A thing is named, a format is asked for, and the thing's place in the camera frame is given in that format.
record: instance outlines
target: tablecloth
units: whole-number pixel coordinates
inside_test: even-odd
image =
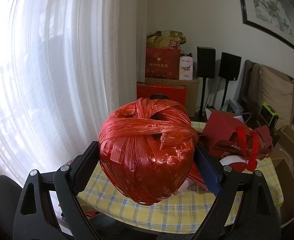
[[[204,123],[192,122],[201,131]],[[269,186],[274,204],[280,208],[284,201],[283,193],[270,158],[258,163]],[[242,192],[238,192],[227,219],[226,225],[234,222]],[[172,196],[152,206],[142,206],[122,195],[109,181],[100,165],[95,168],[85,190],[78,198],[88,205],[124,223],[154,231],[188,234],[194,233],[210,210],[215,196],[192,185],[178,195]]]

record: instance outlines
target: picture frame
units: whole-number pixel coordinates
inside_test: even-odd
[[[294,49],[294,0],[240,0],[243,23]]]

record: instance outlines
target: red twine ball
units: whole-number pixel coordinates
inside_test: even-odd
[[[183,184],[197,141],[180,103],[140,98],[112,112],[102,124],[100,165],[123,195],[152,205]]]

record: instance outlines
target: black speaker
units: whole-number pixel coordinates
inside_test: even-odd
[[[197,47],[197,77],[215,78],[216,50]]]
[[[228,81],[238,79],[241,57],[222,52],[218,76]]]

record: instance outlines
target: speaker stand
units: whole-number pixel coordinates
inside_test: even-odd
[[[201,90],[201,101],[200,101],[200,109],[199,109],[199,119],[201,120],[203,117],[203,107],[204,107],[204,99],[205,99],[205,89],[206,89],[206,78],[203,78],[203,89]]]
[[[223,100],[222,100],[222,105],[220,106],[220,111],[223,109],[225,99],[226,99],[226,93],[227,93],[227,88],[228,88],[228,82],[229,80],[225,81],[225,89],[224,89],[224,95],[223,95]]]

